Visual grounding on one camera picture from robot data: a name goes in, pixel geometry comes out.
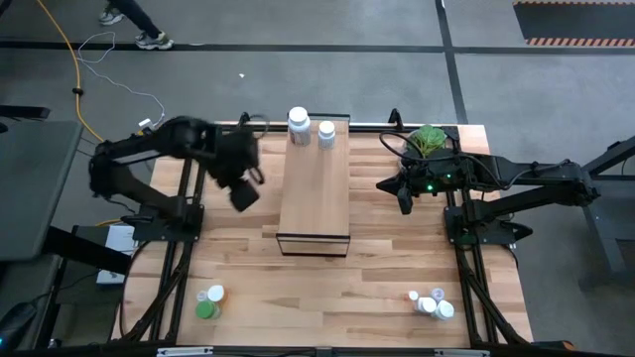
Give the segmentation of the black orange clamp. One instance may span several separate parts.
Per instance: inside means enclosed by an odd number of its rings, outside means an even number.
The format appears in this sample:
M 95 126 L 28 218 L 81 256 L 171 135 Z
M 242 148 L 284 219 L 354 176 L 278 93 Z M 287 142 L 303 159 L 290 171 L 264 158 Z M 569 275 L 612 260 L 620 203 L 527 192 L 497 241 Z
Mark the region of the black orange clamp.
M 535 341 L 533 342 L 534 346 L 545 348 L 545 349 L 557 349 L 557 350 L 568 350 L 575 351 L 575 346 L 566 340 L 555 340 L 555 341 Z

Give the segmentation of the silver metal bracket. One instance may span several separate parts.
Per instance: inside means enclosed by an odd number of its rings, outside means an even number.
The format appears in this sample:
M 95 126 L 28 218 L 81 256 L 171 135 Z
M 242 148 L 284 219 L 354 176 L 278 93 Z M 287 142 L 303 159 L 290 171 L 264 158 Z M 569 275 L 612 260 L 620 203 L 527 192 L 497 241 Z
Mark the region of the silver metal bracket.
M 213 357 L 213 354 L 210 346 L 170 347 L 158 349 L 156 357 Z
M 486 350 L 474 349 L 435 349 L 435 357 L 490 357 L 490 352 Z

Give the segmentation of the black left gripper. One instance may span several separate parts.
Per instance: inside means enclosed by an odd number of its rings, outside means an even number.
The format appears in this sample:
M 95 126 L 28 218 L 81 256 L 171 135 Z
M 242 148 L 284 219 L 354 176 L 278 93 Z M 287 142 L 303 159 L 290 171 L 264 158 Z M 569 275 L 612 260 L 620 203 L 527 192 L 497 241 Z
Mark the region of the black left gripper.
M 213 137 L 212 159 L 207 173 L 221 189 L 229 190 L 233 207 L 242 212 L 255 203 L 260 195 L 254 183 L 262 184 L 258 140 L 249 128 L 224 133 L 216 129 Z

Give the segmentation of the black flat panel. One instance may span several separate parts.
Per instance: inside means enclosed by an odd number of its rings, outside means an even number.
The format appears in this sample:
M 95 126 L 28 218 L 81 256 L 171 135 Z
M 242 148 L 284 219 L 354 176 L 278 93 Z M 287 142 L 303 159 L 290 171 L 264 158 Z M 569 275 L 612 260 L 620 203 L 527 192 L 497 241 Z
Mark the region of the black flat panel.
M 46 120 L 51 113 L 47 107 L 0 105 L 0 116 Z

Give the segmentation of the hazard-striped black mat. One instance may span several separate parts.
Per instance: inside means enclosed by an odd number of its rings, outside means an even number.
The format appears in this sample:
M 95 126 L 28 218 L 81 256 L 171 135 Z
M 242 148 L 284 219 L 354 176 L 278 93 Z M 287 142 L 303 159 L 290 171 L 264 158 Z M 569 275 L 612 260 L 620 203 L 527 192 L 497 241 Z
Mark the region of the hazard-striped black mat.
M 520 0 L 513 9 L 529 46 L 635 48 L 635 1 Z

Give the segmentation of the black table frame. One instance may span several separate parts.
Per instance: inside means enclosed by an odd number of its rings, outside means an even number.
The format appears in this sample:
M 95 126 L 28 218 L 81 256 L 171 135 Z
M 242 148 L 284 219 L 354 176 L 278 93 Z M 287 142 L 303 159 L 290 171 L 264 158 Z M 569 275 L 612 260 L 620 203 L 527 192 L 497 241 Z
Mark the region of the black table frame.
M 248 210 L 235 211 L 225 192 L 208 182 L 189 274 L 169 297 L 155 334 L 181 345 L 465 347 L 467 326 L 474 323 L 483 340 L 500 341 L 482 305 L 462 301 L 457 253 L 445 238 L 445 198 L 425 195 L 404 215 L 376 188 L 397 169 L 379 131 L 362 124 L 351 129 L 351 243 L 344 258 L 281 253 L 275 235 L 285 133 L 270 133 L 262 142 L 266 181 Z M 198 318 L 196 296 L 213 285 L 227 290 L 221 315 Z M 418 312 L 408 299 L 409 291 L 431 297 L 434 288 L 453 305 L 452 319 Z

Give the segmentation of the black rounded device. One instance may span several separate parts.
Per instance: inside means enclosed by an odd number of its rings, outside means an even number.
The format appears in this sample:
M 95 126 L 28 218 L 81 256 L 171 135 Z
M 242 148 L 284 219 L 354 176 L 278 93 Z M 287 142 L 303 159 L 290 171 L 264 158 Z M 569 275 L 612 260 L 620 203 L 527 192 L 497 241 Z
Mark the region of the black rounded device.
M 0 350 L 14 350 L 37 314 L 32 302 L 19 302 L 0 318 Z

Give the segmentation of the white power supply box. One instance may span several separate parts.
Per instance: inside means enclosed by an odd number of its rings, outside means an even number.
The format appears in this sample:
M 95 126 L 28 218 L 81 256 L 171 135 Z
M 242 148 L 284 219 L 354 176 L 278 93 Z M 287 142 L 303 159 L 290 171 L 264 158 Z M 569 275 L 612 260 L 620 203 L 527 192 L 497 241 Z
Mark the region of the white power supply box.
M 105 241 L 107 248 L 132 256 L 138 243 L 133 239 L 135 228 L 129 225 L 111 225 Z M 100 270 L 96 283 L 101 286 L 120 285 L 124 282 L 123 274 Z

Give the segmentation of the black desk leg beam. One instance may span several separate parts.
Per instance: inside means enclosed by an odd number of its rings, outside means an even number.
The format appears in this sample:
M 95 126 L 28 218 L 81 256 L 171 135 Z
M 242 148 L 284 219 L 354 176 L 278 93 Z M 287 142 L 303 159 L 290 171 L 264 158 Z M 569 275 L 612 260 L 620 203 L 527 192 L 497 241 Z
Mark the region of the black desk leg beam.
M 98 245 L 53 226 L 48 230 L 42 252 L 122 275 L 127 273 L 131 263 L 131 257 L 122 252 Z

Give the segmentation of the large white medicine bottle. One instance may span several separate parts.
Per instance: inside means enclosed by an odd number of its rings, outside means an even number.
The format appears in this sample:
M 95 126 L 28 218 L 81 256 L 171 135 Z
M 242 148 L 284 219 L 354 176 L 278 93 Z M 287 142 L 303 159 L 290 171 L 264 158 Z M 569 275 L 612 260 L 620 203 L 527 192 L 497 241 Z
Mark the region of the large white medicine bottle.
M 304 107 L 296 106 L 288 112 L 288 129 L 294 145 L 306 146 L 311 142 L 311 119 Z

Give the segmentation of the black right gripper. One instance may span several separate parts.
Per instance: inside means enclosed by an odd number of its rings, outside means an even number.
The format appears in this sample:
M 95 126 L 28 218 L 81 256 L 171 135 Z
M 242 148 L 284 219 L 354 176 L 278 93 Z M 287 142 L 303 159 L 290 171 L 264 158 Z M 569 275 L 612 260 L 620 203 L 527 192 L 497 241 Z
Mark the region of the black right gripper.
M 430 163 L 401 161 L 398 175 L 379 181 L 376 188 L 390 194 L 397 194 L 401 212 L 411 213 L 414 197 L 421 194 L 436 195 L 441 190 L 448 170 L 449 164 L 441 161 Z

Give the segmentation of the person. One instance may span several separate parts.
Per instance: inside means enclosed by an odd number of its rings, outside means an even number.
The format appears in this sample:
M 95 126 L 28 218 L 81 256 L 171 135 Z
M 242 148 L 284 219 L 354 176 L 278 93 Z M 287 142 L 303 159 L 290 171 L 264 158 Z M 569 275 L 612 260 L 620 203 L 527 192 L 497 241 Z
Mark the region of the person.
M 170 50 L 174 41 L 161 31 L 141 8 L 136 0 L 106 0 L 99 16 L 102 26 L 112 26 L 124 18 L 130 20 L 141 33 L 135 37 L 135 44 L 141 50 Z

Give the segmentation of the green medicine bottle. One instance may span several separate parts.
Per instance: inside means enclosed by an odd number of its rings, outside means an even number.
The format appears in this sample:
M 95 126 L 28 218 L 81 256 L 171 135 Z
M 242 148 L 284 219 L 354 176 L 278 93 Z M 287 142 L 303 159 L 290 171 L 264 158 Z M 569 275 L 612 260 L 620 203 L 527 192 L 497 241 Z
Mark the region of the green medicine bottle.
M 215 301 L 199 301 L 195 307 L 195 314 L 201 319 L 217 319 L 221 315 L 221 309 Z

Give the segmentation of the potted succulent triangle-pattern pot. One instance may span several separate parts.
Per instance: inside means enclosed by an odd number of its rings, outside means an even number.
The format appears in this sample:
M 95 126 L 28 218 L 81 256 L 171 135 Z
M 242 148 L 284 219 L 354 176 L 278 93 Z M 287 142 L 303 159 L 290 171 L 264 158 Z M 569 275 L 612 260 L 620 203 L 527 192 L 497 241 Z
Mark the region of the potted succulent triangle-pattern pot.
M 439 127 L 423 125 L 406 136 L 403 146 L 402 166 L 414 164 L 417 160 L 438 162 L 445 160 L 446 133 Z

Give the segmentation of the wooden shelf black metal frame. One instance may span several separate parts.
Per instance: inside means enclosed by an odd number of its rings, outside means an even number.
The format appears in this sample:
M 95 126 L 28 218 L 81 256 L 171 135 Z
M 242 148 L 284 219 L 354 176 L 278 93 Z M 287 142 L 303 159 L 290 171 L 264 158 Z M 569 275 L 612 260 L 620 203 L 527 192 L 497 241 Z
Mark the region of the wooden shelf black metal frame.
M 311 141 L 286 144 L 282 206 L 276 240 L 285 256 L 344 258 L 350 246 L 349 122 L 338 119 L 334 143 L 319 145 L 319 120 Z

